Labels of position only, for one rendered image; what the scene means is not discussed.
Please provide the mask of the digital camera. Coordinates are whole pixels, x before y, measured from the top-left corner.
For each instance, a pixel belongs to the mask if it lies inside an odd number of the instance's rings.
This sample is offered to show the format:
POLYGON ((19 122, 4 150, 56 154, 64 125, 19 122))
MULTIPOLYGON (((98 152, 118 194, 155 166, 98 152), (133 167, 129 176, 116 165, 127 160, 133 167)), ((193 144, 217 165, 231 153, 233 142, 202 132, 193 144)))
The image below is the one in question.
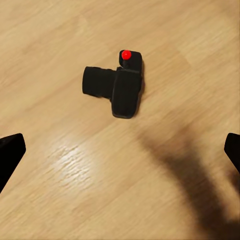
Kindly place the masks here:
POLYGON ((94 97, 109 98, 112 115, 131 119, 136 112, 142 88, 142 55, 138 51, 122 50, 117 70, 86 66, 82 92, 94 97))

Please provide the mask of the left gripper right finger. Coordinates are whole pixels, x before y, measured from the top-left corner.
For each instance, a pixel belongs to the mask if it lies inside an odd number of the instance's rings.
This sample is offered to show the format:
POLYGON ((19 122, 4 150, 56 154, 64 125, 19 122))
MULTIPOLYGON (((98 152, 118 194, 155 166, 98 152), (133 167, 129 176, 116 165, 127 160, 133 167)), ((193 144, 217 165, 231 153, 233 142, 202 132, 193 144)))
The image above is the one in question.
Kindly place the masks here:
POLYGON ((227 135, 224 151, 240 173, 240 135, 229 133, 227 135))

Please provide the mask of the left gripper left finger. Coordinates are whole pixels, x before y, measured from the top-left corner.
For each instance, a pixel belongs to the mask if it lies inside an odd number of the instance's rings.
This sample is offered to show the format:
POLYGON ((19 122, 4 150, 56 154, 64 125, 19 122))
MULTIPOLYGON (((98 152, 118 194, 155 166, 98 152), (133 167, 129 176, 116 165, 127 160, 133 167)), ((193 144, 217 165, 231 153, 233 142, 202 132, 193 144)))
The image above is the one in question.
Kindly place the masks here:
POLYGON ((22 133, 0 138, 0 193, 26 153, 22 133))

